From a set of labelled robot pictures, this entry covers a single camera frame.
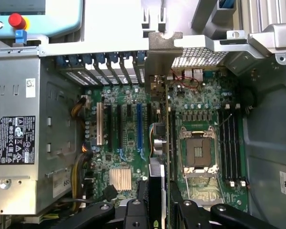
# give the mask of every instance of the power supply label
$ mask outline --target power supply label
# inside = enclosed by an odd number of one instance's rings
[[[35,116],[0,119],[0,165],[34,165]]]

